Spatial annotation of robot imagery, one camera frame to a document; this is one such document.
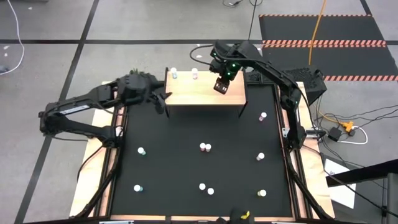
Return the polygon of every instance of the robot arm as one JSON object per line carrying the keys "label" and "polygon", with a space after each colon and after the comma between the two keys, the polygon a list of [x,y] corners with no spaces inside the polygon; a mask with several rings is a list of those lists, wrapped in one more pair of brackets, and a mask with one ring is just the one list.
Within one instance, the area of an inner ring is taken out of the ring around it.
{"label": "robot arm", "polygon": [[306,137],[305,129],[300,125],[300,118],[297,115],[301,91],[290,75],[274,68],[270,63],[263,62],[264,59],[258,49],[248,41],[232,47],[216,42],[211,56],[214,59],[210,71],[220,74],[214,89],[222,94],[227,92],[230,81],[234,80],[242,67],[252,67],[279,86],[280,105],[286,110],[289,120],[287,146],[289,149],[300,149]]}
{"label": "robot arm", "polygon": [[164,112],[166,96],[154,92],[163,87],[156,77],[148,73],[130,72],[122,78],[100,85],[85,95],[67,100],[49,103],[45,111],[39,113],[40,131],[44,135],[56,135],[61,132],[81,134],[89,138],[98,138],[106,147],[117,144],[116,130],[111,126],[96,127],[69,120],[66,115],[91,108],[131,106],[150,101],[155,104],[158,113]]}

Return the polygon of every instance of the black tabletop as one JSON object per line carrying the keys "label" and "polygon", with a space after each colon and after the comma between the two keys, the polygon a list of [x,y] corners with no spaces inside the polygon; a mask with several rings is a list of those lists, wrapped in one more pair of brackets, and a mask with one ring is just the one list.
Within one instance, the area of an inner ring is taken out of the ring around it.
{"label": "black tabletop", "polygon": [[[173,107],[170,118],[152,105],[131,107],[111,214],[228,216],[239,207],[255,217],[291,217],[274,87],[249,86],[248,102],[240,119],[228,106]],[[267,118],[259,122],[262,112]],[[202,142],[210,152],[200,150]],[[257,161],[260,152],[265,159]],[[144,190],[135,192],[136,184]]]}

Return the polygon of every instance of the wooden frame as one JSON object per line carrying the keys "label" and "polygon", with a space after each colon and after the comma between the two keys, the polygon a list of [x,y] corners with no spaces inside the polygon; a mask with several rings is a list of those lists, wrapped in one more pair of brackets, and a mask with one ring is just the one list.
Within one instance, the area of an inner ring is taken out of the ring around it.
{"label": "wooden frame", "polygon": [[[305,89],[303,83],[298,83],[300,89],[305,94]],[[309,116],[308,108],[305,104],[304,99],[302,98],[299,104],[299,112],[300,112],[300,122],[301,125],[305,129],[310,129],[312,127],[312,123]],[[287,115],[283,110],[283,119],[286,128],[288,128]],[[112,120],[112,115],[107,114],[104,111],[96,110],[93,125],[95,126],[104,126],[110,125]],[[116,124],[121,124],[122,116],[118,116],[116,119]],[[304,142],[305,146],[311,147],[312,149],[318,150],[318,143],[315,139],[306,139]],[[100,142],[96,139],[89,140],[84,159],[87,158],[95,149],[100,146]],[[320,204],[320,206],[327,212],[331,217],[334,217],[333,206],[331,204],[330,194],[328,190],[328,186],[326,183],[325,174],[323,172],[323,164],[322,159],[319,154],[313,152],[312,150],[303,147],[300,150],[302,156],[302,165],[305,173],[305,180],[307,183],[308,190],[312,193],[315,200]],[[116,150],[113,149],[110,156],[110,162],[108,164],[108,171],[113,164],[113,158],[116,154]],[[295,163],[295,155],[291,153],[291,158],[295,169],[297,170],[297,165]],[[105,150],[102,149],[100,152],[92,158],[92,160],[84,167],[80,174],[80,179],[78,181],[75,198],[73,199],[72,209],[70,215],[76,215],[80,212],[86,203],[91,199],[92,195],[95,193],[98,188],[98,183],[100,182],[101,171],[103,169],[105,158]],[[109,188],[108,185],[105,193],[103,194],[101,201],[101,208],[99,211],[99,215],[106,215],[106,210],[108,209],[109,202]],[[297,199],[298,199],[298,208],[300,212],[300,216],[302,218],[306,218],[306,211],[304,206],[304,199],[300,189],[296,185],[297,191]],[[317,215],[312,210],[312,214],[314,218],[317,218]],[[189,216],[171,216],[172,221],[200,221],[200,220],[209,220],[214,221],[218,217],[189,217]],[[165,221],[166,216],[158,216],[158,215],[112,215],[111,219],[113,220],[150,220],[150,221]],[[255,217],[254,220],[256,222],[292,222],[295,221],[294,217]]]}

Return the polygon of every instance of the orange cable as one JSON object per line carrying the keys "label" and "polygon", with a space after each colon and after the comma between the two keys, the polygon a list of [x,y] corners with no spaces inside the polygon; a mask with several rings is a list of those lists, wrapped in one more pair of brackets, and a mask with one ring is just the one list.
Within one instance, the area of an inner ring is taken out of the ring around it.
{"label": "orange cable", "polygon": [[322,17],[322,14],[323,14],[323,10],[325,9],[325,6],[326,6],[326,0],[323,0],[323,5],[322,5],[322,8],[321,8],[321,12],[319,13],[317,24],[315,25],[315,30],[313,31],[313,34],[312,34],[312,40],[311,40],[311,46],[310,46],[310,55],[308,56],[308,64],[309,65],[311,65],[313,41],[315,40],[315,36],[317,34],[319,22],[321,21],[321,17]]}

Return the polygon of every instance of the white cable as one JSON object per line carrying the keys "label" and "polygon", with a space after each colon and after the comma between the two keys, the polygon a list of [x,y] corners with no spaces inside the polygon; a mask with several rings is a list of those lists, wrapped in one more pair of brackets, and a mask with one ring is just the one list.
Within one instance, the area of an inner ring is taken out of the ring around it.
{"label": "white cable", "polygon": [[361,127],[358,127],[358,126],[353,126],[353,129],[360,129],[363,132],[363,134],[365,135],[365,138],[366,138],[365,142],[349,142],[349,141],[338,141],[338,142],[339,143],[347,143],[347,144],[359,144],[359,145],[368,143],[368,135],[366,134],[364,129],[362,129]]}
{"label": "white cable", "polygon": [[11,8],[12,12],[14,13],[15,21],[17,22],[17,36],[18,36],[18,41],[19,41],[20,45],[22,46],[22,56],[21,56],[21,59],[19,60],[19,63],[17,64],[17,66],[15,66],[15,68],[13,68],[13,69],[11,69],[10,71],[7,71],[7,72],[0,73],[0,75],[5,75],[5,74],[8,74],[8,73],[11,73],[11,72],[13,72],[15,69],[17,69],[17,68],[21,65],[22,60],[24,59],[24,55],[25,55],[25,47],[24,47],[24,45],[22,44],[21,37],[19,36],[19,23],[18,23],[17,14],[15,13],[15,10],[14,10],[14,8],[13,8],[12,5],[11,5],[10,0],[7,0],[7,2],[8,2],[8,4],[10,5],[10,8]]}

